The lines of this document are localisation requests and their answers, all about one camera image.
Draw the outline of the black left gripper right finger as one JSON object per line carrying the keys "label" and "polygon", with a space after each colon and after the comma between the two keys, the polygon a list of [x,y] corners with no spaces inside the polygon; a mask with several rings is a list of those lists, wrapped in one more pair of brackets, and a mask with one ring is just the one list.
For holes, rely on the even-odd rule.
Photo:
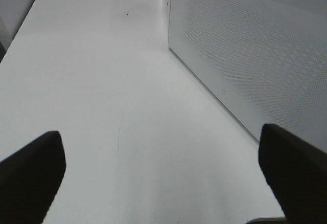
{"label": "black left gripper right finger", "polygon": [[326,153],[264,124],[258,162],[288,223],[326,223]]}

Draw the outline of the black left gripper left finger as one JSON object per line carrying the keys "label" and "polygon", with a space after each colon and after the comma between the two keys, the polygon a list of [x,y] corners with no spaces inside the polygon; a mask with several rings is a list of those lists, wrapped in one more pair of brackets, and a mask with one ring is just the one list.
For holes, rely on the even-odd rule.
{"label": "black left gripper left finger", "polygon": [[42,223],[65,171],[58,131],[42,134],[1,161],[1,223]]}

